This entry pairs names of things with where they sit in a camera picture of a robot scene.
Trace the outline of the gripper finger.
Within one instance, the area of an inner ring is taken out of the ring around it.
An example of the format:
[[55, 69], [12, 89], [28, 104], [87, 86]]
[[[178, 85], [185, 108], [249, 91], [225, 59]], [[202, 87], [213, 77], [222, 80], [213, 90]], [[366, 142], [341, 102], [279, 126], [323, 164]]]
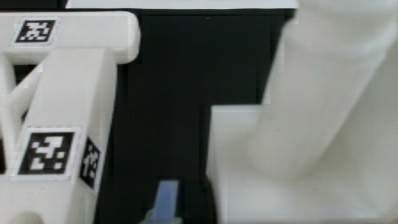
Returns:
[[179, 181], [162, 180], [158, 183], [153, 209], [140, 224], [181, 224], [176, 216]]

